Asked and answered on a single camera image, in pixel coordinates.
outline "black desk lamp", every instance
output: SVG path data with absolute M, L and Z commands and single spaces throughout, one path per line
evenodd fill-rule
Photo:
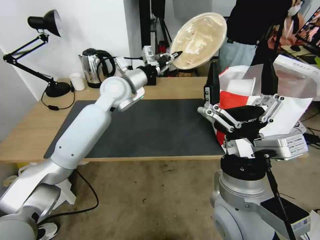
M 23 45 L 22 47 L 18 48 L 17 50 L 3 56 L 3 60 L 7 63 L 10 63 L 32 75 L 41 78 L 42 80 L 48 83 L 48 87 L 46 88 L 45 92 L 48 97 L 60 97 L 67 94 L 70 91 L 70 85 L 65 82 L 56 82 L 53 80 L 53 77 L 45 75 L 43 73 L 36 72 L 20 63 L 18 60 L 25 55 L 33 52 L 37 48 L 41 47 L 42 45 L 48 43 L 49 35 L 44 32 L 47 29 L 52 34 L 61 37 L 61 19 L 57 12 L 57 10 L 51 10 L 44 15 L 44 17 L 28 17 L 28 24 L 30 27 L 36 29 L 39 33 L 41 33 L 38 37 L 31 40 L 27 44 Z M 33 42 L 41 40 L 42 43 L 38 46 L 30 49 L 22 51 L 25 47 L 29 46 Z

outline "beige plate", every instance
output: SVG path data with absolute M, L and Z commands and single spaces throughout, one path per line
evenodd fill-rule
M 183 51 L 173 64 L 191 69 L 209 61 L 221 47 L 227 23 L 218 13 L 202 13 L 186 22 L 173 40 L 170 52 Z

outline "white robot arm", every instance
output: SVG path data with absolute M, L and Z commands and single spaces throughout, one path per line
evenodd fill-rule
M 181 53 L 163 54 L 156 61 L 151 47 L 145 46 L 142 54 L 146 66 L 134 70 L 127 69 L 124 58 L 116 58 L 122 77 L 103 81 L 98 100 L 79 113 L 58 140 L 51 157 L 26 169 L 1 197 L 0 209 L 8 214 L 0 218 L 1 239 L 36 238 L 37 223 L 50 214 L 60 196 L 55 184 L 67 179 L 89 153 L 109 126 L 112 111 L 124 111 L 140 100 L 148 80 L 164 72 Z

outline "lamp shade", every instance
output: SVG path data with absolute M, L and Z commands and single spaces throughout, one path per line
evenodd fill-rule
M 28 24 L 34 29 L 47 29 L 52 34 L 61 37 L 62 23 L 57 10 L 47 12 L 44 17 L 28 17 Z

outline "desk mat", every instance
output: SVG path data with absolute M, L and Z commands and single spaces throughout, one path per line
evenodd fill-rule
M 94 102 L 74 103 L 44 158 L 52 155 L 78 113 Z M 115 110 L 86 158 L 222 155 L 211 123 L 197 112 L 199 106 L 203 99 L 157 99 L 141 100 L 124 112 Z

